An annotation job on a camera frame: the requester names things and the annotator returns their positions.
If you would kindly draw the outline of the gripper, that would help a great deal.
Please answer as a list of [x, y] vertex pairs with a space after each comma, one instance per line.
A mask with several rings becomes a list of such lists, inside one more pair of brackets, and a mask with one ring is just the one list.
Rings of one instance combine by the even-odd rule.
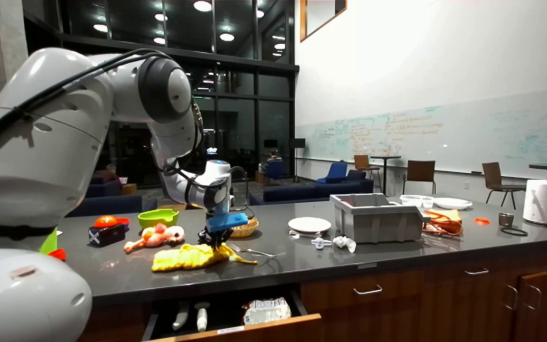
[[217, 242], [217, 249], [224, 251], [233, 251], [232, 247], [226, 244], [226, 241], [234, 230], [232, 228], [211, 232], [207, 228], [199, 232], [199, 244], [207, 245], [212, 249], [215, 249], [215, 242]]

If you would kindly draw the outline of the yellow cloth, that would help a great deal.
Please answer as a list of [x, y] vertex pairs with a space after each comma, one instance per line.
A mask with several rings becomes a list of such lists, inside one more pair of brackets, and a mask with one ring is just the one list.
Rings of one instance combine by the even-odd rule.
[[178, 249], [159, 251], [154, 255], [151, 271], [154, 273], [176, 270], [199, 270], [223, 261], [255, 266], [258, 261], [241, 258], [235, 251], [224, 251], [203, 244], [185, 243]]

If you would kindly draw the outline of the orange cloth bag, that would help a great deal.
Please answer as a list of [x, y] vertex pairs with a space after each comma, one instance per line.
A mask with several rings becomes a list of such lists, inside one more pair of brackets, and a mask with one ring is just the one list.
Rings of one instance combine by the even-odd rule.
[[434, 235], [462, 235], [464, 227], [458, 210], [428, 209], [425, 213], [429, 216], [430, 222], [423, 225], [422, 232]]

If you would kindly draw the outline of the wicker basket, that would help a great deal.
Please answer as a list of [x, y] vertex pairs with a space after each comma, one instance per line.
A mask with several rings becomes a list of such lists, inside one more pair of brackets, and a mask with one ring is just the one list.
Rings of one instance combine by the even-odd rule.
[[259, 225], [259, 222], [256, 217], [249, 219], [248, 223], [245, 225], [237, 226], [232, 228], [231, 238], [247, 238], [252, 236]]

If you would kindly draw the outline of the metal fork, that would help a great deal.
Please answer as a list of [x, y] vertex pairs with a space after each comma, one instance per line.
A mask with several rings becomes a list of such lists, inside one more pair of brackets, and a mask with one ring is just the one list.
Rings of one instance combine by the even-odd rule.
[[254, 249], [251, 249], [251, 248], [242, 248], [242, 247], [236, 246], [233, 243], [226, 243], [226, 246], [230, 247], [233, 251], [235, 251], [237, 253], [250, 253], [252, 255], [261, 255], [261, 256], [268, 257], [268, 258], [274, 258], [274, 257], [277, 256], [277, 255], [272, 255], [270, 253], [265, 253], [265, 252], [262, 252], [262, 251], [254, 250]]

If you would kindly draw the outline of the pink plush toy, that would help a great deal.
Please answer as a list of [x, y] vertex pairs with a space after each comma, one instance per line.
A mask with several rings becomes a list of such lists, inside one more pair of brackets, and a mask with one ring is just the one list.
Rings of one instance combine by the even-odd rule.
[[167, 227], [163, 223], [158, 223], [153, 227], [143, 229], [141, 238], [135, 242], [124, 244], [124, 253], [129, 254], [134, 250], [143, 247], [158, 247], [164, 244], [176, 244], [184, 242], [185, 231], [180, 226]]

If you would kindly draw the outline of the green bowl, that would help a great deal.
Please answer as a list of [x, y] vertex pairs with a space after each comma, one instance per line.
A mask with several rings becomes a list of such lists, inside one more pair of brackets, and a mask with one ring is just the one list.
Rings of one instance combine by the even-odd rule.
[[172, 227], [177, 224], [178, 214], [178, 210], [162, 208], [139, 213], [137, 218], [143, 229], [155, 227], [159, 223]]

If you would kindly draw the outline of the white utensil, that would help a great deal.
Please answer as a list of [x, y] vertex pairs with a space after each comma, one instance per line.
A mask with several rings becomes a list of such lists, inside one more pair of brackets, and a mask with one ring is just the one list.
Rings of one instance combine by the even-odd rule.
[[207, 323], [208, 323], [207, 309], [209, 307], [210, 307], [210, 303], [207, 301], [200, 301], [195, 304], [196, 329], [199, 333], [203, 333], [207, 329]]
[[174, 331], [181, 329], [188, 320], [190, 309], [189, 301], [179, 301], [178, 302], [178, 311], [176, 318], [173, 321], [172, 328]]

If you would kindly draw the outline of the white plate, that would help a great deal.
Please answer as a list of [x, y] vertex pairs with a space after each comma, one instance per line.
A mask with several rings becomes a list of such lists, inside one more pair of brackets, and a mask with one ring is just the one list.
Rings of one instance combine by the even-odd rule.
[[443, 209], [465, 210], [471, 208], [473, 203], [464, 199], [434, 198], [434, 205]]
[[319, 217], [296, 217], [291, 219], [287, 224], [293, 231], [306, 234], [326, 232], [332, 227], [329, 221]]

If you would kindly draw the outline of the person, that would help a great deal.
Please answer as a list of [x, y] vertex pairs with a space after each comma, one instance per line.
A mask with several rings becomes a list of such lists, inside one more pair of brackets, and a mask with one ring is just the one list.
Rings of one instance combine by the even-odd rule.
[[120, 178], [117, 175], [117, 167], [114, 164], [108, 164], [102, 170], [95, 170], [93, 173], [95, 184], [107, 184], [109, 182], [117, 182], [121, 184]]
[[271, 150], [269, 158], [261, 165], [261, 173], [272, 180], [280, 180], [284, 174], [284, 162], [276, 150]]

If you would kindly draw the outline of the grey plastic bin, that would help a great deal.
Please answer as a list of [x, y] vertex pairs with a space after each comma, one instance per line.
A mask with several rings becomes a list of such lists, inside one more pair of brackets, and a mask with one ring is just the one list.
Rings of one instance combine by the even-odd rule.
[[391, 203], [382, 193], [330, 195], [336, 229], [358, 244], [411, 242], [431, 218], [416, 206]]

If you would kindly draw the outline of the green plastic piece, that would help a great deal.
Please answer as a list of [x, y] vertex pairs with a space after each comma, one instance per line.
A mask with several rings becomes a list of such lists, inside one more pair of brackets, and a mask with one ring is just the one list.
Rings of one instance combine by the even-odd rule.
[[58, 249], [58, 229], [54, 230], [47, 236], [43, 244], [39, 248], [39, 253], [49, 255]]

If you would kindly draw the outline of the tall round table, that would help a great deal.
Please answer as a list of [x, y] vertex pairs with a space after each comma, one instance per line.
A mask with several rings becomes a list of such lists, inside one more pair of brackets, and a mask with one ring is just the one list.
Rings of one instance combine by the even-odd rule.
[[382, 177], [382, 184], [380, 185], [381, 187], [381, 192], [386, 195], [387, 194], [387, 170], [388, 170], [388, 161], [389, 160], [395, 160], [395, 159], [400, 159], [402, 158], [401, 155], [376, 155], [376, 156], [370, 156], [371, 159], [374, 159], [374, 160], [382, 160], [383, 162], [383, 177]]

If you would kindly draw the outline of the clear plastic container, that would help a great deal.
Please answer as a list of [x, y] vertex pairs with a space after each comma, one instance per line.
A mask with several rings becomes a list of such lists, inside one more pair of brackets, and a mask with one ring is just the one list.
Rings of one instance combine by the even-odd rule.
[[425, 195], [413, 195], [413, 194], [402, 194], [399, 199], [403, 206], [414, 206], [422, 208], [432, 208], [434, 207], [434, 197], [425, 196]]

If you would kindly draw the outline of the wood framed window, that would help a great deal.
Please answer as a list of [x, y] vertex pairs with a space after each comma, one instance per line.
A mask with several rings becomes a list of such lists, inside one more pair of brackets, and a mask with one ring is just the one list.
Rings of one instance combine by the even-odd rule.
[[300, 41], [304, 41], [347, 8], [348, 0], [300, 0]]

